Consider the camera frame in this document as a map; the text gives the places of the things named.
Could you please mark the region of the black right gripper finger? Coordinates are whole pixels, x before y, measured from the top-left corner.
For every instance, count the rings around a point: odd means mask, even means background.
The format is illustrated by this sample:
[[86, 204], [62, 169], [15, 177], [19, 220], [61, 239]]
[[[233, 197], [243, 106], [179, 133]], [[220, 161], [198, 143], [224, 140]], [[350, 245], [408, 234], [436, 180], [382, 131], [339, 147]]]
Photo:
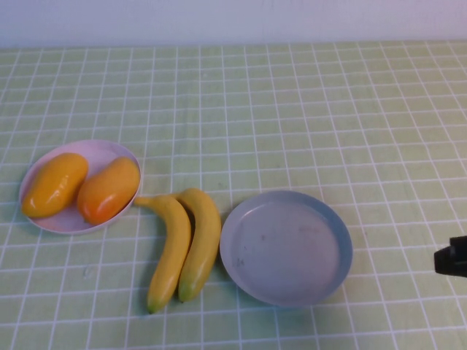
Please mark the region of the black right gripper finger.
[[434, 253], [435, 272], [447, 276], [466, 276], [466, 248], [448, 246]]
[[467, 236], [451, 237], [449, 252], [451, 255], [467, 255]]

